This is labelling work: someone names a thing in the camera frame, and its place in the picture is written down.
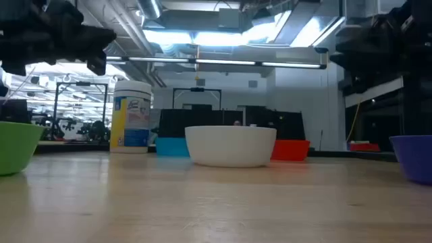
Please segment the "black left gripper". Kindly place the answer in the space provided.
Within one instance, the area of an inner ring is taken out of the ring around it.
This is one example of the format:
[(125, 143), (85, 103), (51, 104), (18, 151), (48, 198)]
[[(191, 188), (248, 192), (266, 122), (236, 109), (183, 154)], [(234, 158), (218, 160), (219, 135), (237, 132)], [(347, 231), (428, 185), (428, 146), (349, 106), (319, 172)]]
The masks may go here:
[(106, 72), (104, 51), (88, 57), (74, 47), (72, 40), (80, 31), (86, 48), (104, 49), (117, 35), (108, 28), (83, 26), (84, 16), (74, 6), (0, 6), (0, 68), (10, 74), (26, 75), (26, 66), (58, 60), (86, 61), (98, 76)]

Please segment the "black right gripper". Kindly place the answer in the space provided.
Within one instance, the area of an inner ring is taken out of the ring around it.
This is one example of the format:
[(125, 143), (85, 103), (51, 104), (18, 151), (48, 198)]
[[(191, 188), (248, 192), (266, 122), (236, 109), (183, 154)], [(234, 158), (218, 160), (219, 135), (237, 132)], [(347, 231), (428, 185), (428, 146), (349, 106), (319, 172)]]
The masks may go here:
[(350, 75), (345, 88), (364, 93), (383, 76), (395, 73), (402, 42), (402, 25), (410, 17), (405, 2), (388, 13), (374, 15), (357, 25), (346, 25), (336, 33), (335, 49), (329, 60)]

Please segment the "red plastic bowl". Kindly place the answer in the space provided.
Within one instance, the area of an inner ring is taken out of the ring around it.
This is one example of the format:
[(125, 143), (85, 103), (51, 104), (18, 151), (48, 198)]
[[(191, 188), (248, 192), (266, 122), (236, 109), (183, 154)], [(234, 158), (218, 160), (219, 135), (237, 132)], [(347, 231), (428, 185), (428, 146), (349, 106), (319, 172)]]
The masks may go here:
[(272, 160), (303, 161), (308, 156), (308, 140), (276, 140), (271, 155)]

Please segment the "cyan plastic bowl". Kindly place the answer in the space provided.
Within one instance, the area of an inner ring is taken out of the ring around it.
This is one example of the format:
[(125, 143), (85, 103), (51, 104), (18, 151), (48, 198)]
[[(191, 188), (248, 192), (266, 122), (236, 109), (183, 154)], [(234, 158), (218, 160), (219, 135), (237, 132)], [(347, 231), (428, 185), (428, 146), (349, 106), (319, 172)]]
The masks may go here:
[(185, 138), (157, 138), (156, 154), (164, 157), (189, 157)]

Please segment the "purple plastic bowl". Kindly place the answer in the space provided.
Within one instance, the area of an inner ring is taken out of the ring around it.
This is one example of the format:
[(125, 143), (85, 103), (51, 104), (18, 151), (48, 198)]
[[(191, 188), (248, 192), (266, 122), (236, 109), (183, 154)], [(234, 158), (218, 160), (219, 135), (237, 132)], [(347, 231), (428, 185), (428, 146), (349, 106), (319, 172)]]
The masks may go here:
[(432, 186), (432, 135), (392, 136), (389, 140), (405, 177)]

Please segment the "white cup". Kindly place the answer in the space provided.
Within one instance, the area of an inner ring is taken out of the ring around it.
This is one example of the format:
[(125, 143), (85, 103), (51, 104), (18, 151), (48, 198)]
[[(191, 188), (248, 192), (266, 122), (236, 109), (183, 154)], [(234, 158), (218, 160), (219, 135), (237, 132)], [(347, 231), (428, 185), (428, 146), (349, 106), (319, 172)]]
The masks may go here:
[(139, 81), (119, 81), (113, 93), (110, 148), (112, 153), (148, 152), (152, 86)]

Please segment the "red bin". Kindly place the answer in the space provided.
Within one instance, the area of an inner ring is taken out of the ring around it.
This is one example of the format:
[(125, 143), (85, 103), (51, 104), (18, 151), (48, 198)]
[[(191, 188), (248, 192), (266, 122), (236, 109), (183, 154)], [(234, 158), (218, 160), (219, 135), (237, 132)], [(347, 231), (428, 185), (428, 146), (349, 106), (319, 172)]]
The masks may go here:
[(348, 143), (348, 150), (352, 152), (372, 152), (378, 153), (381, 151), (379, 145), (369, 141), (351, 141)]

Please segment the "black equipment box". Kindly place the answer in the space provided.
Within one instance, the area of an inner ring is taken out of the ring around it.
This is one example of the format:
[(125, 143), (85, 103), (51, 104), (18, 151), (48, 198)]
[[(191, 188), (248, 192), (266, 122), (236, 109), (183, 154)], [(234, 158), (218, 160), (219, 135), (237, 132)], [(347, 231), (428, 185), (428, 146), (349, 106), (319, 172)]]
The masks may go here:
[(27, 100), (0, 100), (0, 122), (30, 123)]

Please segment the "black partition panels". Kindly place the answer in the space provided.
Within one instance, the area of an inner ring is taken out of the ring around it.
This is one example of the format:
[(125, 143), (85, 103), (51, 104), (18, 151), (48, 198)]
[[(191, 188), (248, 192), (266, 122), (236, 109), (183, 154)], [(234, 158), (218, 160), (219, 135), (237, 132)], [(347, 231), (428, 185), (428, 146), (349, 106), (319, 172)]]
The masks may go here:
[(212, 110), (208, 105), (192, 109), (164, 109), (161, 111), (158, 135), (160, 138), (183, 138), (190, 126), (232, 126), (239, 121), (243, 126), (275, 128), (278, 140), (305, 140), (304, 123), (300, 112), (270, 110), (261, 106), (247, 106), (244, 111)]

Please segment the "long ceiling light strip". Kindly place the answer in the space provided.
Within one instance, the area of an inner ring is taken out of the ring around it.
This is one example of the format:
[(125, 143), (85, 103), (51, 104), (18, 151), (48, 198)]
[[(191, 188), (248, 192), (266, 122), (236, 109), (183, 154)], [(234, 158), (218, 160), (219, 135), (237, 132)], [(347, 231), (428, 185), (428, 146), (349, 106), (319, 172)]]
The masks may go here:
[(298, 69), (318, 69), (324, 70), (326, 64), (314, 63), (286, 63), (270, 61), (240, 61), (227, 59), (197, 59), (197, 58), (168, 58), (168, 57), (128, 57), (128, 56), (108, 56), (107, 61), (141, 61), (155, 63), (189, 63), (189, 64), (209, 64), (209, 65), (244, 65), (267, 68), (298, 68)]

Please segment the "green plastic bowl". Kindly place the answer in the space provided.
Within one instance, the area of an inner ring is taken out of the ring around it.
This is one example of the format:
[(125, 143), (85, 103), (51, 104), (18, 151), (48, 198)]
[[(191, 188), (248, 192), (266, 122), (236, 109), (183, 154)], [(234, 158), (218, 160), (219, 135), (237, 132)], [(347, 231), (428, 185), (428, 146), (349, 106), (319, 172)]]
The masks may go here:
[(0, 121), (0, 176), (24, 170), (45, 129), (32, 124)]

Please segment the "white plastic bowl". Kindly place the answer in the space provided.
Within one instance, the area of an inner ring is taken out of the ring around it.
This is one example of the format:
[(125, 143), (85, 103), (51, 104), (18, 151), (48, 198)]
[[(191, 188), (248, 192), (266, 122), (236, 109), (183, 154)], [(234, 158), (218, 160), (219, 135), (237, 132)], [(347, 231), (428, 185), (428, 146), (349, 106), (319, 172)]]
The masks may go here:
[(250, 168), (266, 166), (273, 152), (277, 130), (250, 126), (190, 126), (185, 128), (190, 158), (209, 167)]

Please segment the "tall black gantry frame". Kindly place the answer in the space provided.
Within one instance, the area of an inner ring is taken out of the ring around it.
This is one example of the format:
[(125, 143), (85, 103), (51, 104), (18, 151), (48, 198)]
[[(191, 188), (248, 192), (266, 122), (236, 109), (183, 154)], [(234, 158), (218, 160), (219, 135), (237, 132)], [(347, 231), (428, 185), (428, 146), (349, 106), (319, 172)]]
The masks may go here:
[(55, 89), (55, 100), (54, 100), (54, 106), (53, 106), (53, 123), (51, 124), (51, 134), (50, 139), (52, 141), (56, 140), (55, 135), (55, 127), (57, 125), (57, 106), (58, 106), (58, 98), (61, 94), (60, 87), (64, 85), (65, 88), (68, 88), (70, 85), (75, 86), (96, 86), (99, 91), (104, 95), (103, 100), (103, 116), (102, 116), (102, 122), (105, 125), (105, 116), (106, 116), (106, 108), (107, 108), (107, 96), (108, 96), (108, 84), (102, 84), (102, 83), (91, 83), (91, 82), (85, 82), (85, 81), (78, 81), (78, 82), (57, 82), (56, 83), (56, 89)]

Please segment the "black table rail frame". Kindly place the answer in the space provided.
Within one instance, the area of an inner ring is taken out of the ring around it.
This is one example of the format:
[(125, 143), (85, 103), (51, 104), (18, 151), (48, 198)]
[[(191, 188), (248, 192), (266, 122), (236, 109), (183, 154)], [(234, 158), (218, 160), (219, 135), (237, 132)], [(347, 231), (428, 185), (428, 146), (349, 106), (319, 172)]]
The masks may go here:
[[(89, 152), (89, 151), (109, 151), (108, 145), (96, 144), (39, 144), (34, 154), (47, 153), (72, 153), (72, 152)], [(309, 157), (334, 157), (334, 158), (353, 158), (365, 159), (372, 161), (385, 161), (397, 163), (398, 160), (394, 153), (370, 153), (370, 152), (349, 152), (349, 151), (309, 151)]]

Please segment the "small black gantry frame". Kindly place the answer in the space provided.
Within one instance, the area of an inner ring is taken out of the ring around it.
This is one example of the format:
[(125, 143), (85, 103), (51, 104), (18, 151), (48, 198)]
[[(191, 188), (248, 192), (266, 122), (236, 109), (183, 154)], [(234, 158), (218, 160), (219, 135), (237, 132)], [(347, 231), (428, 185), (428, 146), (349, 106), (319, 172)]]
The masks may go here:
[(172, 90), (172, 99), (171, 99), (171, 106), (173, 109), (175, 109), (175, 103), (176, 103), (176, 92), (178, 90), (182, 91), (190, 91), (190, 92), (218, 92), (219, 93), (219, 110), (222, 110), (222, 90), (221, 89), (209, 89), (209, 88), (200, 88), (200, 87), (193, 87), (193, 88), (173, 88)]

